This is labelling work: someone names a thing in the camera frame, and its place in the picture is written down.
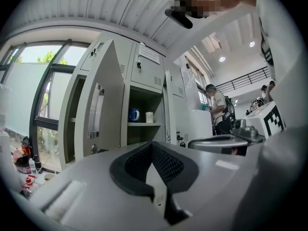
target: balcony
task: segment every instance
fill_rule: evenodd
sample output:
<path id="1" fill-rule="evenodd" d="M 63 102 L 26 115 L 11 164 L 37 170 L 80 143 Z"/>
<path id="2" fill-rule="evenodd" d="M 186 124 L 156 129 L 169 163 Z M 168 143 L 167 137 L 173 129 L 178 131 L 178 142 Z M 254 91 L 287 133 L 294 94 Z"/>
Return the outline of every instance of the balcony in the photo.
<path id="1" fill-rule="evenodd" d="M 236 79 L 233 79 L 231 81 L 218 85 L 216 86 L 216 88 L 220 92 L 226 93 L 226 92 L 237 90 L 239 88 L 242 88 L 248 85 L 252 85 L 258 81 L 261 81 L 263 79 L 267 79 L 270 77 L 271 75 L 270 75 L 269 69 L 267 67 L 263 67 L 247 75 L 238 77 Z"/>

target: person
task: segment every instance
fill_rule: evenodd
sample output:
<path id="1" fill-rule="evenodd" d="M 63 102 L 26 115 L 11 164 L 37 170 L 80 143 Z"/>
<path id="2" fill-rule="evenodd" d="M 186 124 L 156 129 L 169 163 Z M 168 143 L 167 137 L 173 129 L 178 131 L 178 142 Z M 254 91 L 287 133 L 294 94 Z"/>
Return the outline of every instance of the person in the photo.
<path id="1" fill-rule="evenodd" d="M 280 82 L 297 61 L 304 61 L 306 46 L 294 21 L 279 0 L 180 0 L 191 12 L 220 12 L 244 3 L 257 8 L 261 52 L 271 78 Z"/>
<path id="2" fill-rule="evenodd" d="M 268 86 L 267 89 L 266 89 L 266 96 L 267 96 L 267 101 L 268 101 L 268 103 L 271 102 L 271 101 L 273 101 L 273 99 L 272 99 L 272 97 L 271 97 L 271 95 L 270 95 L 270 91 L 276 86 L 276 85 L 275 85 L 275 82 L 274 82 L 273 80 L 271 80 L 269 83 L 270 83 L 270 84 L 269 84 L 269 86 Z"/>
<path id="3" fill-rule="evenodd" d="M 231 121 L 229 117 L 224 119 L 227 106 L 225 96 L 220 91 L 217 91 L 216 87 L 212 84 L 207 85 L 205 91 L 208 95 L 214 97 L 213 109 L 210 113 L 214 116 L 216 134 L 229 134 L 231 130 Z"/>
<path id="4" fill-rule="evenodd" d="M 261 88 L 261 98 L 263 98 L 264 101 L 266 101 L 266 89 L 267 89 L 267 86 L 266 85 L 263 85 L 262 88 Z"/>

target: white ceiling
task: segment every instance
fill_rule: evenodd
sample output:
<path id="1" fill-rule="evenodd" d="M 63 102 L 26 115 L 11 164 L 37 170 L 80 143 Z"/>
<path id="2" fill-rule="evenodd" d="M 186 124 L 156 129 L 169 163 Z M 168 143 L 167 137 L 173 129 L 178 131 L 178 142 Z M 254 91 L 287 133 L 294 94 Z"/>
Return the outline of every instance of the white ceiling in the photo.
<path id="1" fill-rule="evenodd" d="M 261 33 L 256 12 L 248 13 L 213 31 L 208 37 L 195 44 L 214 73 L 224 65 L 232 65 L 244 58 L 260 53 Z M 220 57 L 226 61 L 219 62 Z"/>
<path id="2" fill-rule="evenodd" d="M 99 26 L 100 29 L 108 25 L 106 27 L 109 30 L 112 30 L 110 28 L 114 25 L 117 33 L 120 28 L 123 32 L 138 34 L 138 39 L 143 37 L 147 40 L 144 42 L 149 42 L 151 48 L 162 52 L 174 61 L 200 42 L 200 38 L 205 38 L 214 31 L 219 37 L 224 35 L 220 28 L 255 10 L 252 7 L 240 5 L 229 12 L 212 14 L 207 19 L 191 18 L 193 28 L 188 30 L 165 16 L 164 11 L 171 5 L 170 1 L 22 0 L 3 28 L 0 39 L 11 37 L 14 32 L 21 33 L 23 28 L 33 30 L 49 24 L 63 26 L 70 23 L 74 26 L 89 26 L 89 23 L 92 25 L 95 23 L 95 25 L 102 25 Z M 247 19 L 239 20 L 240 31 L 244 30 L 242 27 L 245 27 L 245 20 Z M 249 31 L 243 31 L 241 36 L 243 43 L 249 39 L 248 34 Z M 229 47 L 233 50 L 232 45 L 236 44 L 236 38 L 230 37 L 229 40 Z"/>
<path id="3" fill-rule="evenodd" d="M 260 95 L 261 95 L 261 88 L 247 92 L 240 96 L 232 97 L 232 102 L 233 102 L 233 105 L 235 105 L 236 100 L 238 100 L 238 102 L 236 103 L 237 105 L 240 105 L 243 103 L 249 103 L 249 102 L 253 102 L 255 99 L 260 97 Z"/>

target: ceiling light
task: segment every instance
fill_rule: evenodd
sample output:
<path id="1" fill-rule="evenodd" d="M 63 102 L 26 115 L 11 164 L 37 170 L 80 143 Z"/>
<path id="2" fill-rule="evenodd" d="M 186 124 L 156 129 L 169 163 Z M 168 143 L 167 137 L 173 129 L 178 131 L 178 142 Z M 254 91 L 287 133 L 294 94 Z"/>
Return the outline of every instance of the ceiling light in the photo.
<path id="1" fill-rule="evenodd" d="M 220 57 L 219 61 L 222 63 L 223 61 L 225 61 L 226 58 L 224 56 Z"/>

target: cabinet shelf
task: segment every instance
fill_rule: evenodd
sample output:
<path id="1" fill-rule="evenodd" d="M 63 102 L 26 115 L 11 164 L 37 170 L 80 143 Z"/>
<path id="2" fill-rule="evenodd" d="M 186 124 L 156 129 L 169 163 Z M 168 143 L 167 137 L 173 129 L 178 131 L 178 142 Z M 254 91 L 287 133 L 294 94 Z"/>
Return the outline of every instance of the cabinet shelf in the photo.
<path id="1" fill-rule="evenodd" d="M 129 127 L 160 127 L 160 123 L 128 122 Z"/>

